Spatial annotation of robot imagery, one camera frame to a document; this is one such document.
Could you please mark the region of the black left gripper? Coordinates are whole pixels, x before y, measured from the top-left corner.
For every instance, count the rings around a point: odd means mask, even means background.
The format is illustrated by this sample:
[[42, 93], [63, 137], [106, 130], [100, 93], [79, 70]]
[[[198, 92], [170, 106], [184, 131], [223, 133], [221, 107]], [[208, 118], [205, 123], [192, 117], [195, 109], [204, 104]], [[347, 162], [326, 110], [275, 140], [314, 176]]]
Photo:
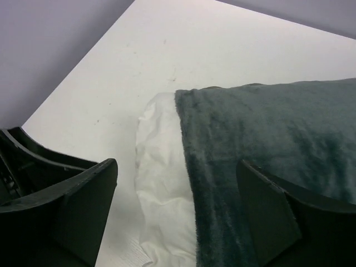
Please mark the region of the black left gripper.
[[1, 129], [1, 205], [69, 179], [96, 164], [47, 149], [21, 127]]

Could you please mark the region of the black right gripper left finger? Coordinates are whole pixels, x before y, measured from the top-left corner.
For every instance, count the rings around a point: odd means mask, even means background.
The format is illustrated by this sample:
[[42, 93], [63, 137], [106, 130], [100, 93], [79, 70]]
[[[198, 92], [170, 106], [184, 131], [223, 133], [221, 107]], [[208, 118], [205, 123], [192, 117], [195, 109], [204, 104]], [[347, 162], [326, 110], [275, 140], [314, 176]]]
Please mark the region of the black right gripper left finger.
[[107, 159], [1, 206], [1, 266], [95, 266], [118, 166]]

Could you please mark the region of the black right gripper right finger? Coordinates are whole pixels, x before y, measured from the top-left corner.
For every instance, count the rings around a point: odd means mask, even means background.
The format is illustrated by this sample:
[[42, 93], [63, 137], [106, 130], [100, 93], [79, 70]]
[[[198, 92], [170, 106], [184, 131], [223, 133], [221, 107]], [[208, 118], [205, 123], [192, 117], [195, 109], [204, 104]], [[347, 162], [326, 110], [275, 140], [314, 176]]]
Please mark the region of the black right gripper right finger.
[[355, 205], [271, 175], [236, 167], [259, 266], [355, 266]]

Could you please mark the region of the zebra and green pillowcase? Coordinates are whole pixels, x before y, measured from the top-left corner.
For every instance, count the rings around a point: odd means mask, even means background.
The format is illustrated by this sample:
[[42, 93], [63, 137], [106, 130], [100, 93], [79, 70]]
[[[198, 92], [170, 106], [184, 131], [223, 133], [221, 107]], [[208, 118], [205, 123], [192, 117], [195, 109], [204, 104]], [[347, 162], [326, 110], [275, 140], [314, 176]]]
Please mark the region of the zebra and green pillowcase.
[[355, 205], [355, 79], [179, 90], [197, 266], [259, 266], [239, 161]]

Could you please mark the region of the white pillow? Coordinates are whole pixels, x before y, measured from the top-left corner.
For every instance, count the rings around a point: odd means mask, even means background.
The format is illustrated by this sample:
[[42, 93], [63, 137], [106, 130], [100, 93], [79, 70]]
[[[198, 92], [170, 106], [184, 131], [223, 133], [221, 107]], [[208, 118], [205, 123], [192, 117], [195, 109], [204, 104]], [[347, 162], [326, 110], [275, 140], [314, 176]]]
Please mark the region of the white pillow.
[[147, 266], [195, 266], [195, 210], [174, 93], [159, 93], [138, 118], [135, 190]]

